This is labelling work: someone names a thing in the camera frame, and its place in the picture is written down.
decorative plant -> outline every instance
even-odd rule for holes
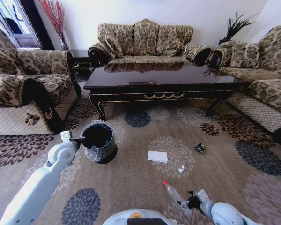
[[[62,48],[64,50],[69,50],[69,47],[67,46],[67,42],[65,39],[65,35],[63,32],[64,27],[64,18],[65,18],[65,9],[62,6],[61,3],[59,3],[58,0],[39,0],[39,3],[46,13],[46,15],[49,17],[55,31],[59,35],[59,38],[61,40]]]
[[[235,12],[235,21],[233,18],[229,18],[228,21],[228,27],[227,27],[227,35],[226,37],[223,38],[222,42],[226,42],[226,41],[230,41],[231,38],[236,35],[243,27],[248,26],[254,22],[250,22],[250,20],[256,16],[253,15],[247,19],[243,19],[241,20],[241,18],[243,17],[244,14],[241,14],[240,16],[238,16],[237,12]]]

table leg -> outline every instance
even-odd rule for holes
[[[99,115],[99,120],[105,121],[105,112],[101,105],[100,100],[97,97],[89,95],[89,102],[95,108]]]
[[[206,110],[206,116],[212,116],[214,114],[214,111],[220,106],[222,105],[224,102],[226,102],[231,96],[233,95],[232,93],[229,93],[226,96],[223,96],[222,98],[218,98],[216,99],[211,106],[209,106],[209,108]]]

paper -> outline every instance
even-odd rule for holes
[[[148,151],[148,160],[167,163],[168,154],[162,151]]]
[[[178,169],[178,171],[179,171],[180,173],[182,173],[182,172],[184,171],[184,169],[185,169],[185,167],[184,167],[184,165],[182,165],[181,168]]]

floral upholstered sofa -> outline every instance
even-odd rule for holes
[[[281,138],[281,26],[257,44],[223,43],[212,51],[209,61],[218,72],[251,83],[228,102]]]
[[[205,64],[211,49],[191,43],[193,27],[158,25],[148,19],[134,25],[103,23],[98,26],[99,43],[90,47],[92,68],[106,63]]]
[[[81,94],[65,51],[22,51],[0,29],[0,135],[60,132]]]

window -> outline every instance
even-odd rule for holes
[[[18,0],[0,0],[0,28],[18,48],[41,47]]]

